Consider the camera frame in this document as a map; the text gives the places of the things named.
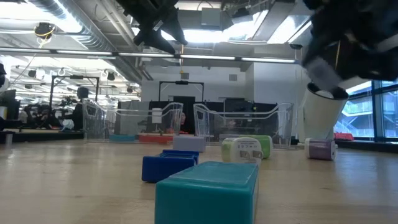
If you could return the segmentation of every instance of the wooden table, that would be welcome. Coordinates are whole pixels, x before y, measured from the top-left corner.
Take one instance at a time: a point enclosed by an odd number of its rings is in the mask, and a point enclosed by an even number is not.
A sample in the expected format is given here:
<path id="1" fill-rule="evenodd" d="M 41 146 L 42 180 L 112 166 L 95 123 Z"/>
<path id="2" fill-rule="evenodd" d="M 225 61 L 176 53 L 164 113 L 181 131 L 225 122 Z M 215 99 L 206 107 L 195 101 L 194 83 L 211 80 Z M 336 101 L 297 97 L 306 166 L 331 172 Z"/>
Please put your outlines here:
<path id="1" fill-rule="evenodd" d="M 1 224 L 154 222 L 155 185 L 141 181 L 141 160 L 165 146 L 54 141 L 13 148 L 0 149 Z M 217 147 L 200 154 L 201 162 L 220 159 Z M 256 223 L 397 222 L 395 154 L 340 150 L 328 162 L 276 151 L 261 164 Z"/>

